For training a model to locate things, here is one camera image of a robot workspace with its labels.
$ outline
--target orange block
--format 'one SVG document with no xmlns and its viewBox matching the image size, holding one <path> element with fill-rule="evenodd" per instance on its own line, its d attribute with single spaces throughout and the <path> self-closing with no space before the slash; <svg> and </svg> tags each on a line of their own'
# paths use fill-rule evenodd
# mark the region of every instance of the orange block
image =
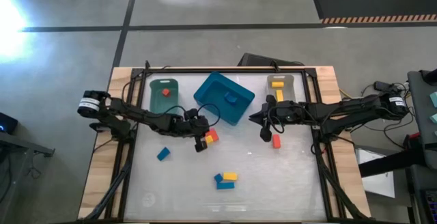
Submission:
<svg viewBox="0 0 437 224">
<path fill-rule="evenodd" d="M 205 134 L 205 137 L 211 136 L 213 141 L 218 141 L 219 136 L 217 135 L 217 132 L 215 129 L 210 128 L 210 131 Z"/>
<path fill-rule="evenodd" d="M 170 96 L 170 90 L 168 90 L 167 88 L 164 88 L 164 89 L 163 89 L 163 95 L 164 95 L 165 97 Z"/>
<path fill-rule="evenodd" d="M 279 138 L 279 135 L 273 135 L 273 148 L 281 148 L 281 138 Z"/>
</svg>

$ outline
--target concrete floor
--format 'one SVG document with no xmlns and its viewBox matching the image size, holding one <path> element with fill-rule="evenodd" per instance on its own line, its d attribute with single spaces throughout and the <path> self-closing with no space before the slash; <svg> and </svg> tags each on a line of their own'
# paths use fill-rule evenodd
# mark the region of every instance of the concrete floor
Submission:
<svg viewBox="0 0 437 224">
<path fill-rule="evenodd" d="M 120 26 L 128 0 L 0 0 L 0 112 L 20 121 L 17 135 L 56 148 L 36 158 L 41 178 L 20 191 L 11 223 L 73 221 L 95 133 L 76 113 L 86 89 L 107 88 L 119 32 L 14 33 L 19 27 Z M 131 25 L 318 23 L 312 0 L 137 0 Z M 375 80 L 404 82 L 410 70 L 434 69 L 437 28 L 133 31 L 120 66 L 234 66 L 245 52 L 335 67 L 353 96 Z M 383 121 L 372 126 L 381 128 Z M 412 124 L 391 133 L 401 141 Z M 357 144 L 396 150 L 364 128 Z M 408 222 L 402 172 L 397 199 L 369 195 L 374 217 Z"/>
</svg>

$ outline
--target yellow cube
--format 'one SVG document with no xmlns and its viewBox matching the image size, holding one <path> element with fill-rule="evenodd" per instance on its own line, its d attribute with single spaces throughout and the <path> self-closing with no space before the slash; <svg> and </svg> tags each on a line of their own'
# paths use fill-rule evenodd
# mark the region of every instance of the yellow cube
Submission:
<svg viewBox="0 0 437 224">
<path fill-rule="evenodd" d="M 284 82 L 283 81 L 272 81 L 272 87 L 273 88 L 284 87 Z"/>
<path fill-rule="evenodd" d="M 212 138 L 211 135 L 208 135 L 207 137 L 205 137 L 205 141 L 206 141 L 206 143 L 212 143 L 212 142 L 214 142 L 214 139 Z"/>
<path fill-rule="evenodd" d="M 276 100 L 278 102 L 284 101 L 284 96 L 282 94 L 282 90 L 276 90 Z"/>
<path fill-rule="evenodd" d="M 225 172 L 223 173 L 224 180 L 237 180 L 237 173 Z"/>
</svg>

